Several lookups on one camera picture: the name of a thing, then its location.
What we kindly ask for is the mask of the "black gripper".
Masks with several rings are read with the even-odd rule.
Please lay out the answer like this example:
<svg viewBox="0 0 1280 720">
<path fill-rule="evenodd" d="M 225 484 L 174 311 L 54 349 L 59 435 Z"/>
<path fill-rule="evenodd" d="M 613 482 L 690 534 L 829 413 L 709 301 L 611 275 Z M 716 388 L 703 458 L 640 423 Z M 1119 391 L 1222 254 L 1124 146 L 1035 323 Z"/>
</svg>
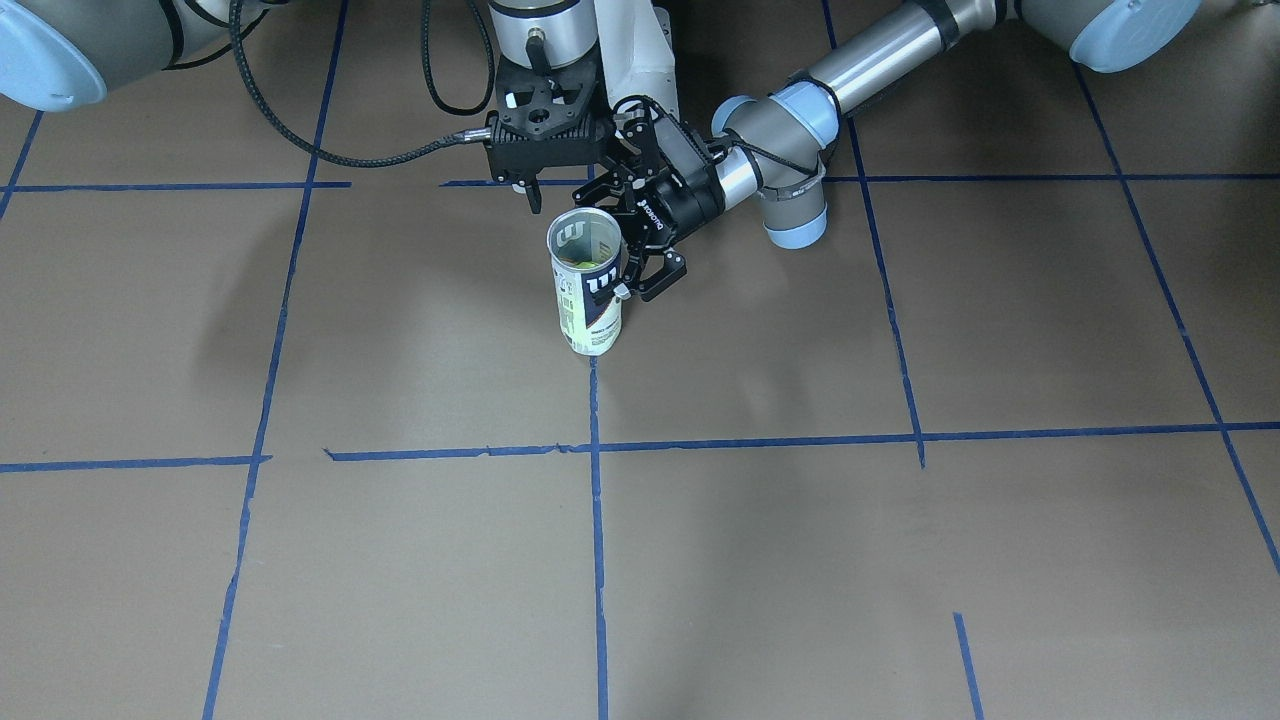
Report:
<svg viewBox="0 0 1280 720">
<path fill-rule="evenodd" d="M 572 192 L 573 209 L 614 215 L 630 247 L 620 297 L 650 302 L 687 274 L 671 246 L 724 210 L 724 191 L 707 141 L 650 97 L 625 97 L 614 120 L 605 170 Z"/>
<path fill-rule="evenodd" d="M 538 174 L 548 167 L 576 167 L 599 161 L 613 136 L 599 56 L 584 56 L 548 76 L 502 59 L 500 91 L 486 120 L 485 143 L 495 182 L 522 182 L 530 213 L 543 209 Z"/>
</svg>

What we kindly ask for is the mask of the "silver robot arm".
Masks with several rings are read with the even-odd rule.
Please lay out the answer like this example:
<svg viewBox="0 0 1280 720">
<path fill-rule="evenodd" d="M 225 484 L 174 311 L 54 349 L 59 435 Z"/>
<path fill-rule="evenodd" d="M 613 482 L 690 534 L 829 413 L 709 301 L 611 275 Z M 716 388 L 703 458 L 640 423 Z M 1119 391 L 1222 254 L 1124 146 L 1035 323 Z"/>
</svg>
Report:
<svg viewBox="0 0 1280 720">
<path fill-rule="evenodd" d="M 421 3 L 419 63 L 433 104 L 453 117 L 484 117 L 484 124 L 385 158 L 325 150 L 273 109 L 250 65 L 246 41 L 276 9 L 275 1 L 5 1 L 3 96 L 36 111 L 69 111 L 145 77 L 229 56 L 269 126 L 335 167 L 398 167 L 479 143 L 492 178 L 522 188 L 531 211 L 540 211 L 545 169 L 596 165 L 605 158 L 614 123 L 589 1 L 466 3 L 486 65 L 483 96 L 467 108 L 442 95 L 433 67 L 434 5 Z"/>
<path fill-rule="evenodd" d="M 826 152 L 850 118 L 961 41 L 1018 20 L 1098 73 L 1165 49 L 1198 1 L 902 1 L 764 97 L 726 99 L 700 133 L 657 99 L 614 100 L 618 138 L 605 173 L 575 193 L 617 225 L 614 265 L 589 299 L 652 300 L 686 272 L 678 243 L 749 199 L 778 247 L 805 249 L 828 225 Z"/>
</svg>

